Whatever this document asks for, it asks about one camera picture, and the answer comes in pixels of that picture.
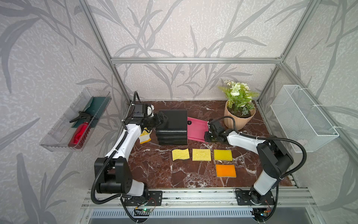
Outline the black drawer unit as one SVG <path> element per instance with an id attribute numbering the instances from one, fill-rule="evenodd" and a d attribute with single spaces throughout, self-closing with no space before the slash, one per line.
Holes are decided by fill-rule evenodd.
<path id="1" fill-rule="evenodd" d="M 166 121 L 156 127 L 159 145 L 187 145 L 187 110 L 160 110 Z"/>

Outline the pink bottom drawer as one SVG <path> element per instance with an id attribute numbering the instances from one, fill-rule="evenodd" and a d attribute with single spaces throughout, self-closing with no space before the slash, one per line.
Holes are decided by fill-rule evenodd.
<path id="1" fill-rule="evenodd" d="M 205 132 L 208 132 L 207 121 L 191 117 L 187 118 L 188 140 L 205 142 Z"/>

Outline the bright yellow foam sponge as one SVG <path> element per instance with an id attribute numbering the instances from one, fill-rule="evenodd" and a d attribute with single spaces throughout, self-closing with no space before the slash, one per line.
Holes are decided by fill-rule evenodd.
<path id="1" fill-rule="evenodd" d="M 232 151 L 231 150 L 214 150 L 214 160 L 215 161 L 232 161 Z"/>

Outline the yellow cellulose sponge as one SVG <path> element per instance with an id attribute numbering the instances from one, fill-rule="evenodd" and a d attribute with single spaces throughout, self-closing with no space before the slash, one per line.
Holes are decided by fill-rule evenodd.
<path id="1" fill-rule="evenodd" d="M 192 154 L 193 161 L 211 161 L 210 149 L 193 149 Z"/>

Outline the orange foam sponge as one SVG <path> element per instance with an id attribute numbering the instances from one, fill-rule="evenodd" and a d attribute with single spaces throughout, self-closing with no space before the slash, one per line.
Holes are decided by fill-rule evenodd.
<path id="1" fill-rule="evenodd" d="M 217 177 L 236 178 L 236 169 L 234 165 L 216 165 Z"/>

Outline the wavy yellow cloth sponge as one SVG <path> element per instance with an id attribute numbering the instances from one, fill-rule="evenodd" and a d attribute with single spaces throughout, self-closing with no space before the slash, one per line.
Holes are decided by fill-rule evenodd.
<path id="1" fill-rule="evenodd" d="M 189 149 L 174 149 L 172 151 L 172 160 L 187 160 L 190 158 Z"/>

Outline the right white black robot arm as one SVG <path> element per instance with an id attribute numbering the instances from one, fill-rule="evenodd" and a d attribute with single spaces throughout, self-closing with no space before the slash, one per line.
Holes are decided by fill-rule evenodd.
<path id="1" fill-rule="evenodd" d="M 263 171 L 250 190 L 251 195 L 256 197 L 263 197 L 276 187 L 294 163 L 288 149 L 283 145 L 283 142 L 292 143 L 292 140 L 276 136 L 252 136 L 237 129 L 227 129 L 219 119 L 211 119 L 208 122 L 205 140 L 241 147 L 259 156 Z"/>

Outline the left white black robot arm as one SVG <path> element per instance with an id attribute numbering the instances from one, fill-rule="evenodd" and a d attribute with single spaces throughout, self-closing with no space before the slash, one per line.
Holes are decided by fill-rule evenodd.
<path id="1" fill-rule="evenodd" d="M 109 200 L 120 196 L 147 197 L 146 184 L 133 179 L 128 160 L 140 135 L 143 132 L 150 133 L 166 120 L 163 113 L 154 112 L 151 104 L 132 105 L 128 117 L 121 121 L 123 130 L 119 139 L 105 157 L 97 158 L 94 163 L 95 180 L 91 187 L 91 199 L 94 203 L 107 201 L 97 199 L 96 193 L 111 194 Z"/>

